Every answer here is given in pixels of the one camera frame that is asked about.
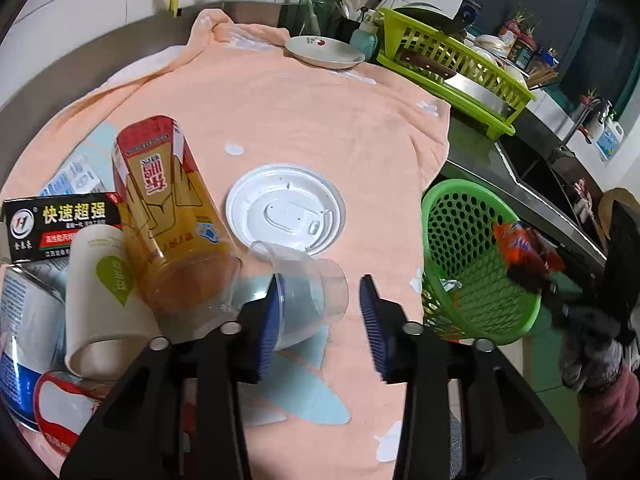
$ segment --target faucet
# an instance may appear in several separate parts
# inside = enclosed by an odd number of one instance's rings
[[[560,144],[554,147],[551,150],[551,153],[549,153],[549,156],[546,158],[546,162],[549,165],[553,164],[556,160],[562,157],[575,158],[575,153],[567,147],[567,144],[574,136],[574,134],[578,131],[580,126],[582,126],[582,123],[587,118],[587,116],[595,109],[596,106],[602,104],[603,102],[604,100],[602,99],[602,97],[594,97],[593,99],[591,99],[591,101],[589,101],[587,105],[585,105],[584,110],[582,110],[582,112],[578,116],[574,126],[571,128],[569,133],[567,133]],[[531,172],[531,170],[533,170],[533,168],[538,165],[538,163],[539,160],[534,160],[533,163],[522,173],[522,178],[525,178]]]
[[[603,101],[604,100],[602,99],[602,97],[594,97],[593,99],[591,99],[591,101],[589,101],[587,105],[585,105],[584,110],[575,121],[574,127],[571,128],[569,133],[567,133],[564,136],[564,139],[562,139],[562,142],[560,142],[560,145],[558,146],[560,150],[568,150],[567,144],[569,143],[571,138],[574,136],[574,134],[578,131],[578,128],[582,126],[582,123],[587,118],[587,115],[589,115],[593,111],[593,109],[599,104],[601,104]]]

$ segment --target green plastic basket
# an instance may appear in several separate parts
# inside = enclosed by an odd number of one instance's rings
[[[532,327],[540,297],[507,278],[492,232],[493,222],[515,221],[502,200],[468,180],[441,182],[422,199],[424,323],[441,337],[505,345]],[[445,292],[441,278],[462,288]]]
[[[485,124],[487,137],[497,139],[501,134],[513,135],[513,121],[535,95],[503,69],[488,62],[468,46],[395,10],[381,9],[384,15],[385,44],[378,62],[424,89],[436,94],[452,106]],[[419,70],[398,59],[398,51],[407,48],[461,73],[510,104],[514,111],[507,117],[495,114],[481,102],[443,84],[443,78],[432,72]]]

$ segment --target cup lid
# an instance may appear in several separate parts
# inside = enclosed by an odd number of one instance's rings
[[[268,164],[242,176],[225,203],[226,221],[247,247],[261,240],[318,254],[338,238],[344,200],[324,176],[292,164]]]

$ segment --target plate with red design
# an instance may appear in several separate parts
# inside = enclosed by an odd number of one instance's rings
[[[322,68],[340,70],[364,61],[364,54],[349,43],[322,36],[297,36],[285,48],[300,61]]]

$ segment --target red snack package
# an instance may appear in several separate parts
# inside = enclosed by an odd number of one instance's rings
[[[546,276],[546,262],[535,250],[529,234],[519,222],[504,225],[494,223],[492,227],[498,252],[507,268],[520,265],[539,276]]]
[[[561,272],[566,269],[564,261],[556,251],[556,248],[549,243],[549,241],[543,237],[533,227],[527,227],[527,233],[529,234],[529,240],[536,252],[542,256],[542,259],[546,261],[547,268],[550,272]]]

